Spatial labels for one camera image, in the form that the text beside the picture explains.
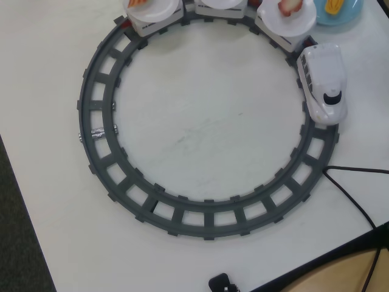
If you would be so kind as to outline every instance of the toy train car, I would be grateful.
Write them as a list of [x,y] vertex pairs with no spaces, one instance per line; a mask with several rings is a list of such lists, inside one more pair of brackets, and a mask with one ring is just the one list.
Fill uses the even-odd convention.
[[341,122],[347,116],[347,77],[339,46],[307,47],[297,67],[312,120],[324,125]]

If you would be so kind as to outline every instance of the gray carpet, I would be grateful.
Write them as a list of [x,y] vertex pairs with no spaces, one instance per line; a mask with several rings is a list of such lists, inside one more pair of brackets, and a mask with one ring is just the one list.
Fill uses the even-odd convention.
[[0,291],[56,291],[1,137]]

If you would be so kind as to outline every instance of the track rail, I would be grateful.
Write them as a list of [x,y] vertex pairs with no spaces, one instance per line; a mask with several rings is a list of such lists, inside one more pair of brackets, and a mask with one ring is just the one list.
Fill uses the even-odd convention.
[[[192,21],[202,19],[205,22],[212,22],[214,19],[209,16],[197,15],[194,12],[185,11],[184,18],[173,23],[170,26],[180,24],[182,26],[190,24]],[[264,34],[254,23],[254,19],[245,16],[243,19],[224,19],[230,25],[242,24],[256,34]],[[138,36],[132,27],[126,27],[127,19],[119,17],[115,20],[117,26],[109,33],[109,35],[100,43],[96,53],[88,68],[84,72],[84,82],[81,88],[80,100],[77,103],[80,120],[80,141],[84,145],[85,152],[91,163],[89,168],[91,172],[98,176],[99,180],[109,192],[109,197],[113,201],[119,202],[126,209],[132,212],[136,219],[141,222],[148,222],[158,228],[166,230],[170,235],[189,235],[194,237],[203,237],[206,240],[213,240],[216,237],[224,237],[228,235],[247,235],[250,231],[265,226],[270,223],[277,223],[283,219],[283,216],[292,210],[296,205],[305,202],[310,191],[314,188],[317,181],[322,176],[322,168],[326,166],[334,150],[335,144],[339,140],[338,126],[327,127],[327,129],[319,129],[315,127],[315,123],[309,117],[308,109],[303,103],[303,111],[305,112],[305,123],[301,126],[301,140],[298,147],[294,148],[291,153],[291,159],[287,166],[276,172],[274,179],[254,189],[250,194],[244,196],[233,196],[229,200],[224,201],[193,201],[185,196],[174,196],[165,191],[158,184],[151,184],[144,177],[142,172],[134,168],[127,160],[125,150],[119,145],[117,140],[117,128],[113,122],[113,111],[115,110],[114,92],[120,86],[120,73],[122,70],[131,64],[131,56],[137,50],[143,49],[148,45],[148,39],[151,35],[144,38]],[[161,29],[156,32],[163,34],[168,31],[168,28]],[[121,37],[125,35],[130,39],[128,46],[121,52],[114,48],[115,44]],[[277,44],[269,38],[272,46],[277,48]],[[309,37],[305,45],[316,44]],[[297,71],[296,59],[300,52],[294,54],[287,53],[286,61],[289,66],[292,66]],[[110,56],[115,59],[110,74],[99,72],[105,58]],[[94,83],[105,84],[105,91],[102,101],[92,100],[92,90]],[[91,128],[91,112],[101,111],[103,116],[103,134],[100,139],[106,139],[111,150],[111,153],[104,158],[99,158],[95,146],[95,129]],[[312,138],[324,141],[323,150],[318,159],[307,154]],[[118,185],[112,180],[107,172],[107,168],[118,164],[126,175],[126,178]],[[312,168],[309,177],[301,185],[292,178],[300,164],[306,164]],[[147,195],[146,201],[139,205],[126,195],[126,191],[137,186]],[[277,191],[280,187],[286,186],[292,195],[280,205],[276,205],[271,198],[271,194]],[[244,208],[257,202],[262,202],[267,212],[259,217],[248,220],[244,213]],[[153,213],[159,202],[174,207],[174,213],[171,220],[162,218]],[[226,226],[215,226],[215,214],[218,212],[234,211],[236,224]],[[199,212],[204,214],[204,225],[193,226],[183,224],[182,219],[185,211]]]

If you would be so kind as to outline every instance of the black wire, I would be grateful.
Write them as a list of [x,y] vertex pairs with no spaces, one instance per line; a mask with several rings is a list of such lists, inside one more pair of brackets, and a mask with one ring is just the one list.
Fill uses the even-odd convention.
[[[348,171],[351,171],[351,172],[384,173],[386,175],[389,175],[389,170],[384,170],[384,169],[362,169],[362,168],[358,168],[358,167],[342,167],[342,166],[326,166],[323,169],[323,174],[335,186],[337,186],[338,189],[340,189],[346,195],[346,197],[358,208],[358,210],[360,210],[360,212],[366,218],[366,220],[369,222],[371,227],[373,229],[376,229],[376,225],[373,223],[373,221],[371,220],[370,216],[365,212],[365,210],[357,203],[356,200],[354,200],[354,198],[352,198],[352,196],[340,184],[338,184],[332,177],[330,177],[330,175],[327,173],[327,171],[330,170],[330,169],[348,170]],[[370,268],[369,274],[367,275],[365,284],[363,285],[362,292],[366,292],[366,289],[367,289],[367,287],[369,285],[371,276],[373,275],[374,269],[375,269],[375,267],[377,265],[380,252],[381,252],[381,248],[378,248],[377,251],[376,251],[376,255],[374,256],[373,263],[371,264],[371,268]]]

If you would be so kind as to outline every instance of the white table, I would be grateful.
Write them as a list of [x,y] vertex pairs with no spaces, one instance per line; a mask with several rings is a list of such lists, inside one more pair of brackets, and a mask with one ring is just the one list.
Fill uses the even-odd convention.
[[[215,242],[171,237],[113,203],[88,169],[76,101],[121,14],[116,0],[0,0],[0,133],[59,292],[208,291],[222,272],[250,291],[369,231],[326,179],[281,223]],[[389,169],[389,19],[366,0],[360,19],[312,36],[340,44],[348,70],[349,116],[331,164]],[[116,122],[130,160],[191,198],[249,191],[298,142],[295,73],[247,28],[178,27],[122,79]],[[387,177],[333,174],[377,225],[389,220]]]

